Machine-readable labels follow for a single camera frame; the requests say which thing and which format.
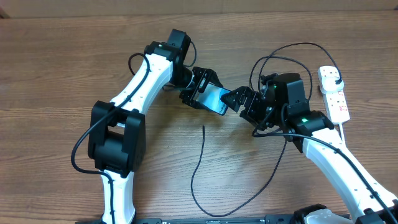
white power strip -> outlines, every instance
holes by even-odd
[[[318,69],[319,87],[323,93],[323,101],[325,102],[326,115],[333,124],[338,124],[341,139],[345,143],[343,132],[343,123],[349,120],[346,97],[344,95],[344,82],[336,84],[335,80],[339,79],[340,74],[337,69],[332,66],[322,66]]]

white power adapter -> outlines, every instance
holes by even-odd
[[[339,126],[341,140],[345,143],[343,123],[349,120],[349,113],[343,91],[344,81],[336,84],[336,80],[340,78],[340,74],[337,68],[332,66],[320,67],[318,69],[318,77],[327,116],[333,124]]]

wooden surface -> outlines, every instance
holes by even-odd
[[[397,11],[0,20],[0,223],[73,223],[101,216],[101,179],[73,169],[72,147],[89,126],[94,103],[109,101],[131,79],[128,56],[153,40],[167,40],[173,28],[195,42],[197,66],[212,68],[229,89],[247,85],[254,62],[280,46],[303,41],[324,46],[346,83],[348,147],[398,194],[397,21]],[[331,65],[324,53],[305,46],[279,55],[311,69],[311,108],[325,111],[317,87],[318,67]],[[303,68],[271,60],[265,73],[272,72],[301,73],[308,94]],[[269,178],[283,139],[253,139],[253,127],[235,112],[194,110],[178,93],[162,92],[146,116],[147,152],[134,179],[139,218],[207,217],[190,195],[203,124],[206,145],[194,188],[205,209],[228,212]],[[77,163],[93,169],[86,147],[85,141]],[[315,203],[347,212],[320,170],[288,144],[268,188],[232,217],[291,213]]]
[[[11,18],[393,10],[398,0],[0,0]]]

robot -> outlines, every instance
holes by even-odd
[[[104,214],[101,220],[92,223],[142,223],[135,219],[133,178],[146,149],[145,115],[168,83],[181,90],[182,102],[192,108],[224,115],[228,108],[238,112],[243,106],[240,117],[255,127],[254,137],[283,136],[293,142],[325,174],[351,215],[351,219],[341,217],[318,204],[297,210],[285,220],[266,219],[267,223],[397,223],[397,197],[350,153],[333,123],[323,113],[310,110],[298,73],[262,76],[263,87],[259,91],[248,86],[229,91],[223,88],[213,70],[199,67],[190,70],[183,64],[191,42],[179,30],[173,30],[166,42],[152,42],[144,54],[130,57],[129,61],[135,56],[143,57],[144,61],[127,87],[109,103],[98,101],[94,105],[90,129],[72,151],[72,165],[77,171],[102,176]],[[116,125],[124,128],[124,134],[108,129]],[[274,126],[282,133],[257,132]],[[100,171],[83,170],[74,161],[78,146],[87,136],[88,156]]]

wood grain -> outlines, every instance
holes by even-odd
[[[398,0],[0,0],[11,18],[393,10]]]
[[[89,126],[91,107],[108,101],[131,79],[127,58],[173,28],[198,49],[197,66],[215,70],[226,88],[248,84],[254,62],[293,42],[316,42],[330,51],[346,83],[351,120],[347,145],[365,168],[398,194],[398,13],[295,12],[182,16],[0,20],[0,223],[73,223],[103,212],[100,177],[77,173],[71,149]],[[330,65],[310,46],[280,55],[313,73],[313,110],[324,111],[317,68]],[[187,61],[191,61],[189,52]],[[140,61],[134,61],[136,69]],[[305,70],[271,60],[266,73]],[[253,139],[238,114],[191,109],[178,93],[162,92],[147,117],[147,152],[134,182],[139,218],[206,217],[193,203],[190,178],[206,126],[202,165],[194,181],[198,201],[224,213],[253,195],[269,178],[281,138]],[[94,163],[85,141],[77,163]],[[347,213],[312,162],[288,144],[270,186],[232,217],[291,213],[315,203]]]

